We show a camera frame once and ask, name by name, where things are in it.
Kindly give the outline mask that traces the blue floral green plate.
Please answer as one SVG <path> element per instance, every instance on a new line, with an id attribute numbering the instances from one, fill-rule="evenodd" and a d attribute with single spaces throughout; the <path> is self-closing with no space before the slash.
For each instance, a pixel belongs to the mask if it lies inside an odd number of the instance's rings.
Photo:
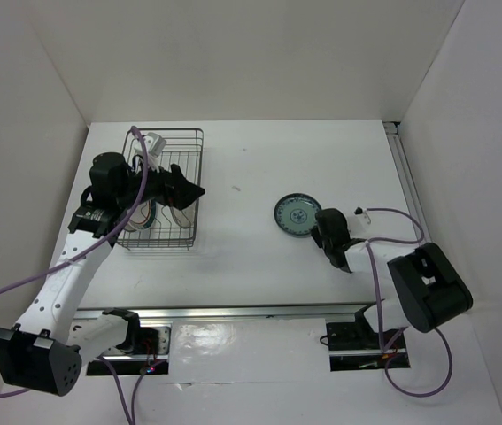
<path id="1" fill-rule="evenodd" d="M 316 227 L 315 215 L 321 204 L 304 193 L 291 193 L 282 197 L 274 207 L 274 221 L 285 234 L 309 237 Z"/>

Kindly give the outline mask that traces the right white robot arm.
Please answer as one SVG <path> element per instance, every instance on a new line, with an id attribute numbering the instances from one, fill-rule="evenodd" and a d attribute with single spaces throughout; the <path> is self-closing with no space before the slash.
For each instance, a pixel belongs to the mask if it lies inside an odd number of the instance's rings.
<path id="1" fill-rule="evenodd" d="M 428 333 L 473 307 L 470 289 L 439 245 L 423 242 L 423 228 L 416 219 L 393 208 L 355 211 L 358 216 L 368 213 L 401 215 L 418 228 L 419 235 L 414 240 L 355 238 L 346 217 L 335 208 L 317 212 L 311 232 L 331 266 L 347 274 L 372 276 L 375 303 L 357 313 L 360 321 L 353 335 L 358 344 L 378 343 L 386 352 L 392 345 L 385 339 L 387 331 L 412 327 Z"/>

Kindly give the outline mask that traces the clear glass plate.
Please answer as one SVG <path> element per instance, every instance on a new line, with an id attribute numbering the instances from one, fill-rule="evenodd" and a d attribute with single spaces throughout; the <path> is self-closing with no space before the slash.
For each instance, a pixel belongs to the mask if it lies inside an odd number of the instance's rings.
<path id="1" fill-rule="evenodd" d="M 194 228 L 196 222 L 196 207 L 194 205 L 186 207 L 183 210 L 170 207 L 170 213 L 173 222 L 179 229 L 191 230 Z"/>

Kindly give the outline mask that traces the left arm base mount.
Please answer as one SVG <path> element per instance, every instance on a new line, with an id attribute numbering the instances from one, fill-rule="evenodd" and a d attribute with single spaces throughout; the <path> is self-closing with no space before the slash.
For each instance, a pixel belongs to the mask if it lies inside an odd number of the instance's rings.
<path id="1" fill-rule="evenodd" d="M 128 351 L 111 347 L 101 356 L 119 376 L 167 375 L 172 328 L 169 325 L 141 327 L 135 345 Z"/>

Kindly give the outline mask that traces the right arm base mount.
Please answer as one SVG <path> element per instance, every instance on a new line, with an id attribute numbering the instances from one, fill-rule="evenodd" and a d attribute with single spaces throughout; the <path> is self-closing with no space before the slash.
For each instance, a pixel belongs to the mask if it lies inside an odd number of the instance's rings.
<path id="1" fill-rule="evenodd" d="M 328 322 L 319 342 L 328 348 L 332 372 L 410 368 L 405 339 L 401 336 L 385 353 L 378 335 L 368 325 L 357 322 Z"/>

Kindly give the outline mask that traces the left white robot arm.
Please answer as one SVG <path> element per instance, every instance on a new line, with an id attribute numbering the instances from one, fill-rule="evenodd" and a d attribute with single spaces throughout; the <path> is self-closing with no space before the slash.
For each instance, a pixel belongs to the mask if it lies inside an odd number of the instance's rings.
<path id="1" fill-rule="evenodd" d="M 96 156 L 89 178 L 53 272 L 15 324 L 0 328 L 0 375 L 7 384 L 63 397 L 81 368 L 106 350 L 138 349 L 136 313 L 111 308 L 84 326 L 74 324 L 75 313 L 130 213 L 147 201 L 184 210 L 205 194 L 176 164 L 136 171 L 117 152 Z"/>

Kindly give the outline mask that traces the white plate green red rim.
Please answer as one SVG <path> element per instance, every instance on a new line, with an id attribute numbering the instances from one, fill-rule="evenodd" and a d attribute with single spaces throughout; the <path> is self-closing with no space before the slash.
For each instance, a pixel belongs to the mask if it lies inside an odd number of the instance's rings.
<path id="1" fill-rule="evenodd" d="M 127 232 L 144 231 L 152 227 L 158 217 L 158 203 L 155 200 L 139 205 L 132 214 L 125 230 Z"/>

